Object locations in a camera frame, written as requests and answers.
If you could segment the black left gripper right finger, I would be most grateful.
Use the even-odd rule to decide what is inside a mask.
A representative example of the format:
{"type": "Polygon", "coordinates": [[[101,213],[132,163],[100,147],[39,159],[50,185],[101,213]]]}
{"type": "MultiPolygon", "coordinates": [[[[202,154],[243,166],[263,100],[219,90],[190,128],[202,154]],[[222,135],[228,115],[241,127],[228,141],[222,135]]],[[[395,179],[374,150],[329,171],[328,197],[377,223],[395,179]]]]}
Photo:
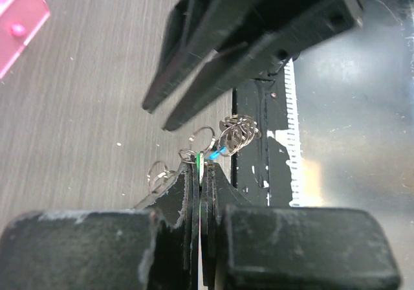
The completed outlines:
{"type": "Polygon", "coordinates": [[[350,208],[253,205],[218,164],[202,178],[202,273],[208,289],[398,289],[379,222],[350,208]]]}

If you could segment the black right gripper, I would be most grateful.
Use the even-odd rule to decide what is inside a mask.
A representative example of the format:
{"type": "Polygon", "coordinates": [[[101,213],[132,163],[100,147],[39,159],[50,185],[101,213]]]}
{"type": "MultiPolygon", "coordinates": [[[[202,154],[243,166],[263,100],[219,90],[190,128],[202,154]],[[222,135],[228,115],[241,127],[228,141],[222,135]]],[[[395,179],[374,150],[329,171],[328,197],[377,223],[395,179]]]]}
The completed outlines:
{"type": "Polygon", "coordinates": [[[361,13],[362,0],[180,0],[142,108],[154,112],[215,51],[163,126],[175,131],[228,90],[354,27],[361,13]]]}

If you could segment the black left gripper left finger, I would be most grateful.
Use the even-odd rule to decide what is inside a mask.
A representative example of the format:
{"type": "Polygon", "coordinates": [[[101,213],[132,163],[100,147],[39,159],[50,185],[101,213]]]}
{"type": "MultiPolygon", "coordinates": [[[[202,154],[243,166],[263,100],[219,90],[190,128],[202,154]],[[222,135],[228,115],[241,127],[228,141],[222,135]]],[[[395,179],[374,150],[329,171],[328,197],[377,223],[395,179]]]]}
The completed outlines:
{"type": "Polygon", "coordinates": [[[2,289],[190,289],[194,171],[135,209],[44,210],[1,236],[2,289]]]}

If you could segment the blue key holder handle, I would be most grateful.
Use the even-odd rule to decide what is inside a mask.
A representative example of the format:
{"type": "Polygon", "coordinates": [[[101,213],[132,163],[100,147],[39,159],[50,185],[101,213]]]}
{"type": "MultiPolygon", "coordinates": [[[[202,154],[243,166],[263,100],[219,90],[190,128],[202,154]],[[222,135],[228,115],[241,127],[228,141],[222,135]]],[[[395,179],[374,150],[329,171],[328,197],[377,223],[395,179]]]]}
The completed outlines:
{"type": "Polygon", "coordinates": [[[217,159],[218,157],[220,157],[220,156],[223,156],[223,157],[224,157],[224,154],[226,153],[226,151],[227,151],[226,146],[223,146],[223,147],[221,147],[221,149],[213,151],[213,152],[209,155],[208,159],[209,159],[210,161],[214,161],[214,160],[216,160],[216,159],[217,159]]]}

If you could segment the green key tag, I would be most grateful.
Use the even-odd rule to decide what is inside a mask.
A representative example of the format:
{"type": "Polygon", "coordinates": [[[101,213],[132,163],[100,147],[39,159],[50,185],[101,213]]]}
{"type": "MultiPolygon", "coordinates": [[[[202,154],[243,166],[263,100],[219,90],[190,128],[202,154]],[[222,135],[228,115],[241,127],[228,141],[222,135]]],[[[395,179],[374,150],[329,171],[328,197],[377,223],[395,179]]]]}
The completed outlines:
{"type": "Polygon", "coordinates": [[[199,197],[201,197],[202,193],[202,180],[204,176],[204,153],[200,151],[196,157],[196,165],[197,165],[197,174],[199,180],[199,197]]]}

